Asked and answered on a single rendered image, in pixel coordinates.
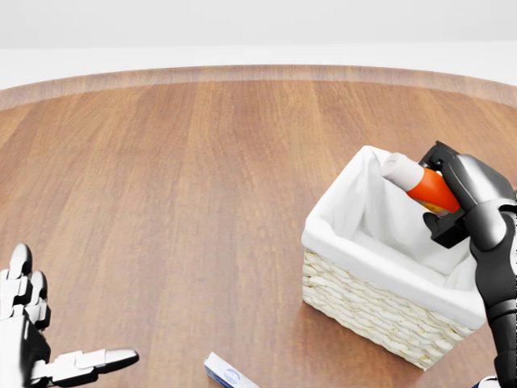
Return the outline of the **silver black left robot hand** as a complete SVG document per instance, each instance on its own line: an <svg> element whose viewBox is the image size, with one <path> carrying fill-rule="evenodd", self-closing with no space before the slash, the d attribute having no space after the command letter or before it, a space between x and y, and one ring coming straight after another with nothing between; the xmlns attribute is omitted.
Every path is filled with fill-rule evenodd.
<svg viewBox="0 0 517 388"><path fill-rule="evenodd" d="M0 271L0 388L82 386L139 361L132 348L67 352L51 361L48 282L32 264L32 251L20 243Z"/></svg>

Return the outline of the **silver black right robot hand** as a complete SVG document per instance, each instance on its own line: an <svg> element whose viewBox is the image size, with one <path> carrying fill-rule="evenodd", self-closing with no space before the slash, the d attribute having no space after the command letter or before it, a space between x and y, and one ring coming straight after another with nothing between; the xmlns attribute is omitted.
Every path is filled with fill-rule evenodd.
<svg viewBox="0 0 517 388"><path fill-rule="evenodd" d="M517 285L513 254L517 249L517 201L506 177L469 154L437 141L420 163L442 174L460 204L455 213L423 217L431 238L451 248L469 238L476 260L475 284L484 304L497 356L501 388L517 388Z"/></svg>

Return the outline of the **red ketchup bottle white cap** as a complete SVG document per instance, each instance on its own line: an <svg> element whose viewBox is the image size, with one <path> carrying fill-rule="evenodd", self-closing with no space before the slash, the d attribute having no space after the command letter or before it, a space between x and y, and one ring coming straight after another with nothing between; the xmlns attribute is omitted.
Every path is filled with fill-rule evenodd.
<svg viewBox="0 0 517 388"><path fill-rule="evenodd" d="M460 209L458 200L442 175L404 154L390 154L381 165L380 174L438 216L443 217Z"/></svg>

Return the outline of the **white cloth basket liner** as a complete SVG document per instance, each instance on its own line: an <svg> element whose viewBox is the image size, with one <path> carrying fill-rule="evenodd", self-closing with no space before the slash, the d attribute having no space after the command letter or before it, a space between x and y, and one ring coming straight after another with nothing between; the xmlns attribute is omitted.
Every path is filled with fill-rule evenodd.
<svg viewBox="0 0 517 388"><path fill-rule="evenodd" d="M309 213L302 245L363 281L478 329L485 310L469 241L447 249L431 240L426 209L380 175L389 155L370 145L359 150Z"/></svg>

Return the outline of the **cream woven wicker basket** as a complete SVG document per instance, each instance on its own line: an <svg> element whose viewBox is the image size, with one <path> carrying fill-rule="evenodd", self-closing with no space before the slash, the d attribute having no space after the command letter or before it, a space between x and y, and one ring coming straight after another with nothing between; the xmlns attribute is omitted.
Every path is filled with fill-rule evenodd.
<svg viewBox="0 0 517 388"><path fill-rule="evenodd" d="M422 308L371 281L363 281L353 272L304 249L303 300L421 369L429 369L477 330Z"/></svg>

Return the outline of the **white blue printed box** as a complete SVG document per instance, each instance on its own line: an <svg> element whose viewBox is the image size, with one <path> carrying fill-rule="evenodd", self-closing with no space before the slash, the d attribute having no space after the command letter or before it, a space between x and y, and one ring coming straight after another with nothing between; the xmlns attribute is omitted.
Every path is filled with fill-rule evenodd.
<svg viewBox="0 0 517 388"><path fill-rule="evenodd" d="M214 352L204 360L204 367L207 375L223 388L260 388Z"/></svg>

